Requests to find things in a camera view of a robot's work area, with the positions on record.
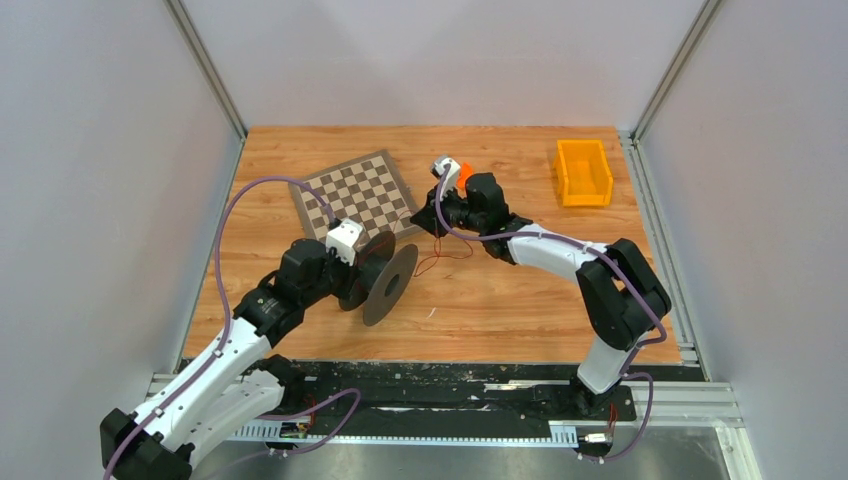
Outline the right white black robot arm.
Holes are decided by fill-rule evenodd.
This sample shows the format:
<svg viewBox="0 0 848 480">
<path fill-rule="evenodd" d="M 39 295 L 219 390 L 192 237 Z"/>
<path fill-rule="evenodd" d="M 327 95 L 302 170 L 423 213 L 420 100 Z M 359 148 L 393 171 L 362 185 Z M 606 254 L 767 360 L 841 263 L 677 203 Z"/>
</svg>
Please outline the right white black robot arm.
<svg viewBox="0 0 848 480">
<path fill-rule="evenodd" d="M 549 231 L 512 212 L 491 173 L 471 175 L 463 194 L 434 186 L 411 221 L 436 238 L 476 240 L 493 258 L 547 271 L 579 287 L 595 333 L 578 368 L 579 383 L 570 392 L 573 408 L 584 417 L 609 407 L 610 389 L 641 347 L 667 337 L 662 319 L 672 309 L 670 296 L 633 241 L 591 243 Z"/>
</svg>

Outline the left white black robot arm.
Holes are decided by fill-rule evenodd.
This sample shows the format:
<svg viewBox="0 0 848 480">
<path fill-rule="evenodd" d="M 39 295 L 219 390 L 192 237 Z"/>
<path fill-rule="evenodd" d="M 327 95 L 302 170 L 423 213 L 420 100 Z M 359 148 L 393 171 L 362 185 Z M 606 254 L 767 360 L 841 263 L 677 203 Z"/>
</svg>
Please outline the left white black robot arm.
<svg viewBox="0 0 848 480">
<path fill-rule="evenodd" d="M 291 363 L 270 351 L 300 326 L 308 308 L 335 297 L 381 321 L 409 280 L 391 273 L 395 237 L 384 232 L 361 250 L 332 239 L 299 239 L 280 265 L 236 306 L 214 340 L 158 394 L 100 424 L 107 479 L 188 479 L 240 427 L 275 408 L 300 410 L 305 386 Z"/>
</svg>

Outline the dark grey cable spool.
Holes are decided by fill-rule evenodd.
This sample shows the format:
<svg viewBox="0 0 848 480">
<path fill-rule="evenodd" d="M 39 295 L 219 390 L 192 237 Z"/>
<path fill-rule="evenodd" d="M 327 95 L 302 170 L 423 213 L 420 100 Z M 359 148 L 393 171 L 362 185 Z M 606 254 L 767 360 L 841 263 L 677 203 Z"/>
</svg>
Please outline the dark grey cable spool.
<svg viewBox="0 0 848 480">
<path fill-rule="evenodd" d="M 378 277 L 367 299 L 339 299 L 342 311 L 362 308 L 362 321 L 366 326 L 375 326 L 393 310 L 405 292 L 416 268 L 418 247 L 406 245 L 396 248 L 397 238 L 391 231 L 383 231 L 372 237 L 359 251 L 377 248 L 385 254 L 385 267 Z"/>
</svg>

